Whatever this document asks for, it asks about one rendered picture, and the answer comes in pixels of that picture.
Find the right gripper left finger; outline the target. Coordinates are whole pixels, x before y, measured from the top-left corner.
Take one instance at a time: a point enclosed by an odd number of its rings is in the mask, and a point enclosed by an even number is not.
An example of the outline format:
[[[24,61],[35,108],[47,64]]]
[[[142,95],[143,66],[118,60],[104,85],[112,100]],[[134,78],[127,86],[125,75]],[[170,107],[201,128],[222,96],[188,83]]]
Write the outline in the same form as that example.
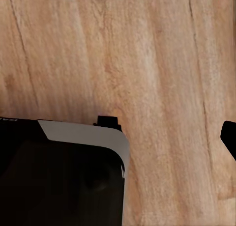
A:
[[[21,121],[0,126],[0,180],[26,139]]]

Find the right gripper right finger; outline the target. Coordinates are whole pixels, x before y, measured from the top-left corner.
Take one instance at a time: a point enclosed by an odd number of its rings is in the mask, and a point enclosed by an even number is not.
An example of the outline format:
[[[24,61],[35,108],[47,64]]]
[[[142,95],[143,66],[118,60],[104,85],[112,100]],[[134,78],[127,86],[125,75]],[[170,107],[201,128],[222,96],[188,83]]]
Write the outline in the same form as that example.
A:
[[[220,138],[236,160],[236,123],[224,121]]]

